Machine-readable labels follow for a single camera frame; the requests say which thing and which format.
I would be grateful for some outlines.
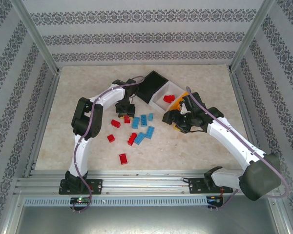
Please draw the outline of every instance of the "blue lego brick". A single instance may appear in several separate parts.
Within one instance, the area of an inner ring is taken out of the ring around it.
[[[139,117],[135,117],[134,119],[133,119],[133,122],[132,122],[132,128],[134,128],[134,129],[138,129],[138,127],[139,127],[139,121],[140,121],[140,118]]]
[[[146,132],[146,138],[148,138],[148,139],[151,139],[152,138],[152,135],[153,135],[153,133],[154,133],[154,127],[151,127],[151,126],[149,126],[148,128],[147,128],[147,132]]]
[[[141,127],[147,127],[147,115],[141,115]]]
[[[145,137],[146,137],[146,135],[144,133],[139,133],[133,142],[135,142],[137,145],[140,145],[141,141]]]
[[[148,114],[148,120],[153,121],[153,113]]]

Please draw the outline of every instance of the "ventilation grille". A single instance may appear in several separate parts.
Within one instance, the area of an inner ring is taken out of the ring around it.
[[[69,197],[26,198],[24,206],[69,206]],[[177,197],[93,197],[91,206],[203,206],[206,196]]]

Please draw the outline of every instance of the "red lego brick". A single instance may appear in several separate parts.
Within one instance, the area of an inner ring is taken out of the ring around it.
[[[119,128],[119,127],[121,126],[121,123],[120,123],[120,122],[118,122],[118,121],[116,121],[116,120],[113,120],[113,119],[112,119],[112,121],[111,121],[111,124],[112,124],[114,127],[117,127],[117,128]]]
[[[137,134],[136,133],[132,133],[130,138],[129,138],[129,141],[128,142],[128,145],[132,145],[133,144],[133,141],[135,140],[135,138],[137,137]]]
[[[175,101],[175,95],[165,95],[163,100],[168,103]]]
[[[109,143],[115,141],[115,138],[114,138],[113,134],[107,136],[107,139],[108,139]]]
[[[119,159],[121,160],[121,164],[122,164],[122,165],[128,163],[128,162],[127,162],[126,154],[121,154],[121,155],[119,155]]]
[[[130,123],[130,117],[129,116],[125,116],[124,120],[125,120],[125,123]]]

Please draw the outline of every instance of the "patterned wall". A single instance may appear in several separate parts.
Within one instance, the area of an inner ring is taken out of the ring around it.
[[[0,220],[36,140],[52,72],[8,0],[0,0]]]
[[[281,159],[293,226],[293,0],[275,1],[236,76],[258,144]]]
[[[230,64],[263,0],[26,0],[57,65]]]

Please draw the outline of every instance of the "marble surface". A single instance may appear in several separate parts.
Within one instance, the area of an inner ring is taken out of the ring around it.
[[[53,106],[38,156],[36,170],[68,169],[74,148],[71,120],[81,97],[91,98],[120,79],[157,71],[179,87],[189,86],[197,91],[206,106],[217,107],[232,126],[244,137],[246,133],[234,96],[228,70],[225,65],[167,65],[167,66],[81,66],[64,67],[55,94]],[[102,128],[92,141],[88,168],[93,170],[208,170],[215,166],[240,168],[237,160],[216,139],[206,133],[182,134],[162,122],[162,115],[138,97],[133,98],[136,116],[154,113],[155,127],[152,139],[144,139],[140,145],[127,144],[132,132],[138,130],[131,124],[117,119],[115,107],[106,109]],[[112,119],[121,122],[120,128],[111,126]],[[107,136],[115,141],[109,143]],[[119,154],[126,153],[128,164],[121,165]]]

